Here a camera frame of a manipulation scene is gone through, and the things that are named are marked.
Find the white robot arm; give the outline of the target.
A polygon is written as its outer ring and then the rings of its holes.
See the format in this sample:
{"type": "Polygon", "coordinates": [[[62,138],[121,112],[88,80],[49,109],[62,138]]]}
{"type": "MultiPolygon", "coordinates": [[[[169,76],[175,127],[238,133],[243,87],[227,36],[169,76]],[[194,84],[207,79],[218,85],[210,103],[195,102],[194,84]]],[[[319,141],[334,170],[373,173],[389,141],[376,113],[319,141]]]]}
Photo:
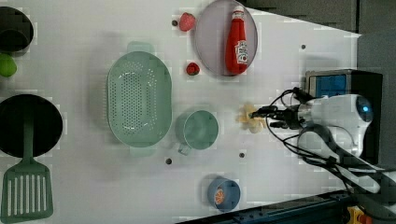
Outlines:
{"type": "Polygon", "coordinates": [[[364,138],[374,119],[371,103],[358,94],[299,96],[297,105],[279,109],[270,104],[250,113],[251,119],[265,119],[268,128],[297,130],[292,144],[281,140],[306,163],[337,176],[346,191],[371,217],[395,218],[395,171],[361,158],[364,138]]]}

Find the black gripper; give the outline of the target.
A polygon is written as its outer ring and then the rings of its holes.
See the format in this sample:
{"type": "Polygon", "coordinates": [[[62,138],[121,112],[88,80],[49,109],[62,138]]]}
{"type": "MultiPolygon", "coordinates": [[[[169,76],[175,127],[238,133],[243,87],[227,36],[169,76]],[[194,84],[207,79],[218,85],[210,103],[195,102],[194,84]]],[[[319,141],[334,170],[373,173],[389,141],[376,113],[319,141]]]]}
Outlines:
{"type": "Polygon", "coordinates": [[[248,116],[251,119],[265,118],[269,114],[273,114],[276,112],[276,122],[271,122],[270,127],[298,130],[301,127],[298,117],[298,109],[299,106],[297,105],[292,105],[284,110],[277,110],[277,107],[275,105],[266,105],[259,108],[257,111],[249,113],[248,116]]]}

